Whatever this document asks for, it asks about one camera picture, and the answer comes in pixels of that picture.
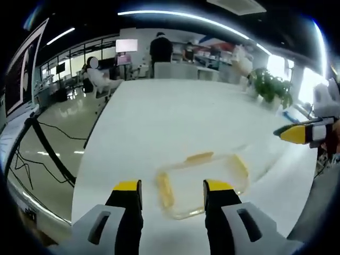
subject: green plant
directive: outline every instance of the green plant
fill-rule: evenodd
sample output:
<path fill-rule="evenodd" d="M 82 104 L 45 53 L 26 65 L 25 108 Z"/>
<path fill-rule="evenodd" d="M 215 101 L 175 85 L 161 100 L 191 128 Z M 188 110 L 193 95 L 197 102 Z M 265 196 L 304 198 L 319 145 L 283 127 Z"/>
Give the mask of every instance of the green plant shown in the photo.
<path fill-rule="evenodd" d="M 266 68 L 254 70 L 252 74 L 254 86 L 259 95 L 266 102 L 271 103 L 275 96 L 282 101 L 283 108 L 287 108 L 293 104 L 293 99 L 290 94 L 292 84 L 289 81 L 283 81 L 279 77 L 272 76 Z"/>

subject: window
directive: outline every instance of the window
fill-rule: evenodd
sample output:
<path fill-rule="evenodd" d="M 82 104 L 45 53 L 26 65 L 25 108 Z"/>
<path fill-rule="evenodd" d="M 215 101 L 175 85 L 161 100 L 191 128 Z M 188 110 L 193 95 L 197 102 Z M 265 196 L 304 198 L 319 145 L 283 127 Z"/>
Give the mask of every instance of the window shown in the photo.
<path fill-rule="evenodd" d="M 84 56 L 78 56 L 71 58 L 71 69 L 72 69 L 72 77 L 77 76 L 78 72 L 82 69 L 84 66 Z"/>
<path fill-rule="evenodd" d="M 57 58 L 52 59 L 48 62 L 49 74 L 53 75 L 52 82 L 58 81 L 59 77 L 56 75 Z"/>
<path fill-rule="evenodd" d="M 116 39 L 118 37 L 109 37 L 103 39 L 103 59 L 112 58 L 116 56 Z"/>
<path fill-rule="evenodd" d="M 292 78 L 292 69 L 294 62 L 280 56 L 270 55 L 268 59 L 267 69 L 275 77 L 280 77 L 285 81 Z"/>
<path fill-rule="evenodd" d="M 49 70 L 47 70 L 47 68 L 48 68 L 47 63 L 40 68 L 41 69 L 41 77 L 42 77 L 42 79 L 44 79 L 44 78 L 49 76 Z"/>
<path fill-rule="evenodd" d="M 71 71 L 72 77 L 77 76 L 85 63 L 84 59 L 84 45 L 71 50 Z"/>
<path fill-rule="evenodd" d="M 116 47 L 103 49 L 103 59 L 115 57 L 116 55 Z"/>
<path fill-rule="evenodd" d="M 320 74 L 305 67 L 305 69 L 303 70 L 299 100 L 303 103 L 313 104 L 313 88 L 320 83 L 326 84 L 328 86 L 328 81 L 324 79 Z"/>
<path fill-rule="evenodd" d="M 101 50 L 86 53 L 86 61 L 89 57 L 96 57 L 98 60 L 101 60 Z"/>
<path fill-rule="evenodd" d="M 65 63 L 65 71 L 60 72 L 59 76 L 60 79 L 62 80 L 64 77 L 69 78 L 71 77 L 71 69 L 70 69 L 70 56 L 69 56 L 70 52 L 64 52 L 62 54 L 60 54 L 59 56 L 59 65 L 64 64 Z"/>
<path fill-rule="evenodd" d="M 89 42 L 85 44 L 86 54 L 85 59 L 87 60 L 89 57 L 96 57 L 98 60 L 101 60 L 101 40 Z"/>

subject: transparent plastic lid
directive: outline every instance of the transparent plastic lid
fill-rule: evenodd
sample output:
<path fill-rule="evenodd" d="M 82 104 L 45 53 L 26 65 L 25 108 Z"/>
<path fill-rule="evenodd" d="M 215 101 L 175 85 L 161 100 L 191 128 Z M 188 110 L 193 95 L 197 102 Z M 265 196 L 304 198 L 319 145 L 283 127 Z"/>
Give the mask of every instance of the transparent plastic lid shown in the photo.
<path fill-rule="evenodd" d="M 238 155 L 207 152 L 159 168 L 156 180 L 165 213 L 184 219 L 204 212 L 203 180 L 227 182 L 241 194 L 249 186 L 248 176 L 248 168 Z"/>

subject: white table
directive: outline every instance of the white table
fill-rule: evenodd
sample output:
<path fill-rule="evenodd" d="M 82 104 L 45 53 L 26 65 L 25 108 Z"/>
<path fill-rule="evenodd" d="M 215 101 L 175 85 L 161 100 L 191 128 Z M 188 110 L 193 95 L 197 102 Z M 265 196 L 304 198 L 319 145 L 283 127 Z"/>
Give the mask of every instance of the white table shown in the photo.
<path fill-rule="evenodd" d="M 203 66 L 197 66 L 198 79 L 205 81 L 218 81 L 219 72 Z"/>
<path fill-rule="evenodd" d="M 232 84 L 123 82 L 100 116 L 82 157 L 72 223 L 95 205 L 104 204 L 119 181 L 141 179 L 144 227 L 140 254 L 209 254 L 204 215 L 176 221 L 162 213 L 156 169 L 201 152 L 223 154 L 245 142 L 263 140 L 271 149 L 285 143 L 272 132 L 287 123 Z M 307 200 L 317 152 L 308 146 L 285 145 L 282 157 L 241 200 L 258 206 L 287 236 Z"/>

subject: robotic arm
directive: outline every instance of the robotic arm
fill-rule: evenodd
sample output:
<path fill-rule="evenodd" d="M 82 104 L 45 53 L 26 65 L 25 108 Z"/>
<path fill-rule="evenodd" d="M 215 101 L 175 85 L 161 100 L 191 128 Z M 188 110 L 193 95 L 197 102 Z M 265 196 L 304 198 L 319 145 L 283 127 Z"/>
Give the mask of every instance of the robotic arm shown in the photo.
<path fill-rule="evenodd" d="M 276 231 L 276 223 L 251 203 L 242 203 L 228 183 L 204 180 L 211 255 L 292 254 L 302 246 Z M 50 250 L 60 255 L 138 255 L 143 218 L 141 181 L 121 182 L 105 205 L 72 226 L 72 237 Z"/>
<path fill-rule="evenodd" d="M 340 116 L 340 89 L 333 78 L 329 80 L 328 87 L 319 84 L 314 88 L 314 114 L 315 120 L 283 126 L 274 131 L 274 135 L 284 141 L 309 144 L 316 148 L 326 143 L 327 151 L 334 154 L 338 144 L 333 124 Z"/>

